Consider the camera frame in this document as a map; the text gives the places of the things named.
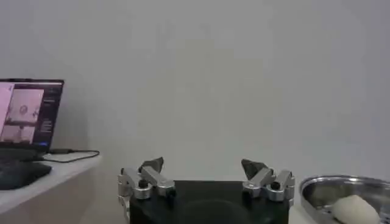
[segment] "white desk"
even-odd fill
[[[52,156],[51,158],[67,160],[81,156],[83,156],[83,154],[77,153],[76,155],[59,155],[56,157]],[[52,167],[52,171],[49,175],[40,178],[29,186],[17,190],[0,191],[0,214],[97,166],[100,160],[101,156],[67,164],[44,162]]]

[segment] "laptop screen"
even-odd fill
[[[49,150],[63,80],[0,80],[0,148]]]

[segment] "white sponge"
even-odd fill
[[[339,199],[333,205],[333,215],[345,224],[379,224],[376,210],[357,195]]]

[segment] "computer mouse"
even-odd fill
[[[40,163],[14,161],[0,165],[0,190],[27,186],[50,173],[51,167]]]

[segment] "metal bowl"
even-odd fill
[[[318,223],[340,223],[332,214],[333,204],[340,198],[359,195],[373,206],[382,224],[390,224],[390,182],[346,175],[307,178],[299,187],[301,203]]]

